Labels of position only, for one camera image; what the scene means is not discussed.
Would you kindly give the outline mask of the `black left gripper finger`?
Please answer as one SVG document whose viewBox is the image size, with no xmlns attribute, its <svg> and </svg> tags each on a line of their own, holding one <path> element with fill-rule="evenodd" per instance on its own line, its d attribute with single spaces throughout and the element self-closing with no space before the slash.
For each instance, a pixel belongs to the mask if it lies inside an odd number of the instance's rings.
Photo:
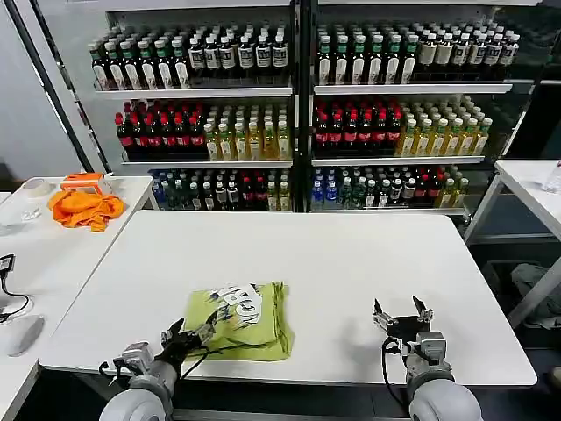
<svg viewBox="0 0 561 421">
<path fill-rule="evenodd" d="M 202 345 L 208 343 L 216 333 L 217 312 L 212 312 L 204 323 L 192 331 Z"/>
<path fill-rule="evenodd" d="M 167 330 L 163 331 L 160 335 L 160 343 L 162 347 L 167 347 L 179 339 L 181 328 L 184 324 L 184 318 L 180 318 L 174 322 Z"/>
</svg>

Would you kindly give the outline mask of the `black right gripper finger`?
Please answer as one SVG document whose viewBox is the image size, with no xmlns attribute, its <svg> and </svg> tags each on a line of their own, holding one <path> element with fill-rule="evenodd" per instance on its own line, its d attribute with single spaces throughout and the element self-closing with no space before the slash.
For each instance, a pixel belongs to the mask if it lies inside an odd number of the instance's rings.
<svg viewBox="0 0 561 421">
<path fill-rule="evenodd" d="M 434 311 L 427 308 L 425 303 L 417 296 L 413 296 L 413 302 L 418 312 L 417 322 L 421 325 L 430 325 L 434 317 Z"/>
<path fill-rule="evenodd" d="M 381 305 L 377 299 L 373 304 L 373 322 L 381 329 L 386 330 L 391 325 L 396 325 L 397 320 L 389 316 L 382 310 Z"/>
</svg>

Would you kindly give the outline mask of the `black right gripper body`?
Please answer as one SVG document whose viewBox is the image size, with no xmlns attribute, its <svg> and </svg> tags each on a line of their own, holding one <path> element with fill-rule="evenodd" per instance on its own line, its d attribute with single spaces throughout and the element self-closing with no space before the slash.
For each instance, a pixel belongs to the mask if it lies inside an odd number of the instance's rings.
<svg viewBox="0 0 561 421">
<path fill-rule="evenodd" d="M 393 318 L 386 327 L 387 336 L 396 339 L 415 339 L 418 333 L 429 331 L 430 321 L 422 320 L 418 316 Z"/>
</svg>

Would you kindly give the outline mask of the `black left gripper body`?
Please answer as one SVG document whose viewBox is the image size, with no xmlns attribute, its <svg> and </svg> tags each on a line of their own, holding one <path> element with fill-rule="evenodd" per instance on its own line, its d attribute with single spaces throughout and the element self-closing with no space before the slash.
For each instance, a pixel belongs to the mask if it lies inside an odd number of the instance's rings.
<svg viewBox="0 0 561 421">
<path fill-rule="evenodd" d="M 180 367 L 188 354 L 201 347 L 198 338 L 192 332 L 180 332 L 179 339 L 155 356 L 155 360 L 163 361 L 172 367 Z"/>
</svg>

